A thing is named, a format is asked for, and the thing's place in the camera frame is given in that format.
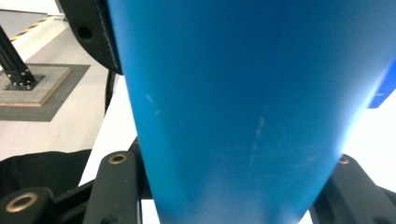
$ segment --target bolt hole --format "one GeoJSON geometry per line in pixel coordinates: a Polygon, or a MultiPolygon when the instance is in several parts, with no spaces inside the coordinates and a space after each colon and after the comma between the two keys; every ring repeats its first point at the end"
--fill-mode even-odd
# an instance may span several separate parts
{"type": "Polygon", "coordinates": [[[126,156],[126,155],[124,155],[124,154],[117,154],[117,155],[114,155],[114,156],[110,157],[110,159],[108,159],[108,161],[109,161],[111,164],[120,164],[120,163],[122,163],[122,162],[125,162],[126,159],[127,159],[127,156],[126,156]]]}
{"type": "Polygon", "coordinates": [[[373,222],[375,224],[392,224],[392,222],[385,217],[373,217],[373,222]]]}
{"type": "Polygon", "coordinates": [[[83,40],[91,40],[93,37],[92,31],[85,26],[78,27],[78,36],[83,40]]]}
{"type": "Polygon", "coordinates": [[[38,199],[38,196],[35,193],[29,192],[20,195],[19,197],[15,198],[11,202],[7,204],[6,210],[9,213],[16,213],[20,212],[27,207],[34,204],[38,199]]]}

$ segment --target blue object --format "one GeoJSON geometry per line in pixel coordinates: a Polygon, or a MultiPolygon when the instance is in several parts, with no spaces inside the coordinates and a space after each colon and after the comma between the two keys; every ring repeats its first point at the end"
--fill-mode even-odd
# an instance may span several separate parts
{"type": "Polygon", "coordinates": [[[296,223],[396,52],[396,1],[108,1],[162,224],[296,223]]]}
{"type": "Polygon", "coordinates": [[[373,101],[370,103],[369,108],[379,108],[385,100],[394,92],[396,89],[396,59],[393,60],[390,69],[382,81],[381,86],[373,97],[373,101]]]}

